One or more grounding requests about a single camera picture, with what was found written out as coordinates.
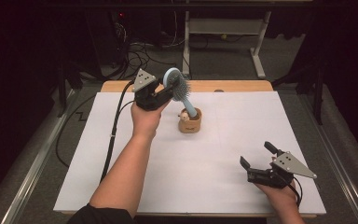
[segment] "human arm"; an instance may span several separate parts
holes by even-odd
[[[282,224],[305,223],[300,213],[298,212],[298,207],[296,205],[296,195],[291,189],[289,189],[289,187],[275,189],[265,185],[255,185],[267,195],[269,203],[274,208],[278,219]]]
[[[156,135],[161,112],[167,104],[155,111],[144,111],[132,104],[131,139],[92,195],[89,201],[91,206],[121,208],[126,209],[132,217],[136,215],[144,187],[150,146]]]

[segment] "wooden holder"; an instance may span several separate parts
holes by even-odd
[[[183,121],[182,119],[179,119],[179,131],[182,133],[197,133],[201,128],[201,119],[202,119],[202,113],[198,108],[195,108],[197,110],[197,116],[194,118],[190,118],[188,121]]]

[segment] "table leg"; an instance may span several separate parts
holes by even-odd
[[[271,16],[271,12],[270,11],[266,12],[266,15],[264,16],[263,23],[260,26],[260,32],[258,34],[257,45],[255,48],[250,49],[252,59],[254,61],[254,65],[255,65],[255,71],[257,72],[257,76],[261,79],[265,79],[266,74],[264,73],[264,69],[263,69],[263,66],[261,65],[261,61],[260,61],[260,58],[258,57],[258,53],[260,51],[261,44],[263,43],[263,39],[264,39],[264,35],[266,34],[267,27],[269,26],[269,17],[270,16]]]
[[[190,13],[186,12],[186,20],[185,20],[185,48],[183,50],[183,61],[182,61],[182,73],[185,77],[189,77],[190,75],[190,47],[188,45],[189,41],[189,15]]]

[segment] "wire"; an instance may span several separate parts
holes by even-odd
[[[120,100],[118,101],[117,111],[116,111],[116,115],[115,115],[115,121],[113,123],[112,133],[111,133],[110,142],[109,142],[109,148],[107,149],[107,155],[106,155],[106,160],[105,160],[105,164],[104,164],[104,168],[103,168],[103,174],[101,176],[101,181],[103,181],[103,179],[105,178],[105,176],[107,174],[107,170],[109,169],[110,160],[112,159],[113,146],[115,144],[115,139],[116,139],[117,122],[118,122],[118,117],[120,116],[120,111],[121,111],[120,108],[121,108],[121,104],[123,102],[124,94],[126,93],[129,86],[132,85],[133,83],[134,83],[134,80],[131,80],[129,83],[127,83],[127,85],[124,87],[123,92],[121,93]]]
[[[174,44],[174,45],[163,45],[163,48],[171,48],[171,47],[175,47],[175,46],[179,46],[181,44],[185,43],[185,40],[183,39],[181,42]]]
[[[223,42],[237,42],[237,41],[239,41],[240,39],[242,39],[246,35],[239,35],[236,39],[233,39],[233,40],[228,40],[227,38],[223,39],[222,35],[203,35],[203,36],[205,36],[206,38],[220,40],[220,41],[223,41]]]
[[[303,191],[302,191],[302,187],[301,187],[300,182],[298,182],[298,180],[297,180],[295,177],[293,177],[293,179],[295,179],[296,182],[298,183],[298,185],[300,186],[301,196],[298,194],[298,191],[291,185],[291,183],[287,183],[286,180],[285,180],[283,177],[281,177],[280,175],[278,175],[278,174],[276,174],[275,176],[279,177],[280,180],[281,180],[283,183],[285,183],[286,186],[289,187],[289,189],[291,189],[291,190],[295,193],[295,195],[296,195],[296,197],[297,197],[296,205],[297,205],[297,207],[299,207],[300,204],[301,204],[302,195],[303,195]]]
[[[160,62],[160,61],[157,61],[157,60],[153,59],[153,58],[150,57],[150,55],[147,53],[146,47],[145,47],[145,54],[147,55],[147,57],[149,57],[149,60],[150,60],[150,61],[153,61],[153,62],[155,62],[155,63],[172,64],[173,66],[176,66],[176,63],[164,63],[164,62]]]
[[[137,56],[137,57],[135,57],[135,58],[129,59],[129,66],[130,66],[130,68],[137,70],[137,68],[139,68],[139,66],[142,66],[142,65],[144,65],[144,64],[147,64],[148,60],[145,59],[145,58],[142,58],[142,57],[138,54],[138,52],[136,52],[136,51],[129,51],[129,53],[135,54],[135,55]],[[140,64],[136,64],[136,65],[135,65],[135,64],[131,64],[131,61],[133,61],[133,60],[135,60],[135,59],[138,59],[139,62],[140,62]]]
[[[301,201],[302,201],[303,191],[302,191],[302,187],[301,187],[300,182],[297,180],[297,178],[294,177],[294,179],[297,182],[298,186],[300,187],[300,191],[301,191],[301,195],[299,197],[299,200],[297,200],[297,206],[300,206]]]
[[[300,203],[301,203],[301,198],[300,198],[300,195],[298,194],[298,191],[295,188],[293,188],[293,186],[291,184],[288,184],[287,187],[289,187],[289,189],[291,189],[295,193],[295,195],[297,196],[296,204],[297,204],[297,207],[299,207]]]
[[[107,75],[107,77],[117,76],[118,74],[127,71],[128,67],[129,67],[128,62],[126,60],[124,60],[123,63],[120,65],[120,67],[116,71],[114,71],[111,74]]]
[[[147,63],[148,63],[148,59],[146,60],[146,59],[144,59],[144,58],[141,58],[139,54],[137,54],[137,53],[135,53],[135,54],[138,56],[138,59],[139,59],[139,61],[140,61],[140,64],[139,64],[137,67],[135,67],[135,65],[133,65],[133,66],[131,67],[131,68],[133,69],[133,72],[132,72],[131,74],[129,74],[128,76],[123,76],[122,79],[127,79],[127,78],[129,78],[129,77],[135,76],[136,73],[139,71],[140,68],[142,68],[143,65],[145,66],[144,69],[146,69]]]
[[[94,98],[95,95],[89,97],[88,99],[86,99],[85,101],[83,101],[83,103],[81,103],[77,108],[75,108],[74,112],[72,112],[68,119],[65,121],[65,123],[62,125],[62,128],[58,134],[58,138],[57,138],[57,141],[56,141],[56,146],[55,146],[55,152],[56,152],[56,156],[57,156],[57,159],[62,163],[62,165],[66,166],[67,168],[69,168],[69,165],[68,163],[66,163],[65,161],[63,161],[63,159],[61,158],[60,156],[60,153],[59,153],[59,149],[58,149],[58,145],[60,143],[60,139],[61,139],[61,136],[62,136],[62,132],[63,130],[65,129],[65,126],[66,124],[68,123],[69,119],[71,119],[71,117],[75,114],[75,112],[82,106],[84,105],[86,102],[88,102],[90,99]]]
[[[133,103],[134,101],[129,101],[128,103],[124,104],[121,109],[120,109],[120,114],[121,114],[121,111],[124,109],[124,107],[126,107],[127,105],[129,105],[130,103]]]
[[[173,46],[173,44],[174,44],[175,41],[176,41],[176,36],[177,36],[177,32],[178,32],[178,22],[177,22],[177,18],[176,18],[176,11],[173,12],[173,15],[174,15],[174,17],[175,17],[175,36],[174,36],[174,38],[173,38],[172,43],[171,43],[168,47]]]
[[[185,63],[187,64],[187,67],[188,67],[188,75],[190,76],[190,80],[193,79],[193,75],[191,74],[191,68],[190,68],[190,64],[188,64],[185,56],[182,56],[183,60],[185,61]]]
[[[126,32],[126,28],[124,28],[123,25],[121,25],[120,23],[116,22],[116,25],[118,25],[123,31],[124,31],[124,35],[123,35],[123,43],[126,42],[127,39],[127,32]]]

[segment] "white board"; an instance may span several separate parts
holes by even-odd
[[[97,188],[121,93],[97,94],[63,182],[54,210],[75,212]],[[133,99],[126,93],[123,104]],[[306,164],[277,92],[192,92],[189,101],[202,111],[198,133],[180,133],[181,102],[163,111],[145,177],[140,214],[260,215],[272,213],[269,202],[247,182],[243,156],[255,169],[268,169],[270,141]],[[111,165],[131,136],[130,106],[117,125]],[[312,179],[297,176],[304,196],[300,213],[325,214]]]

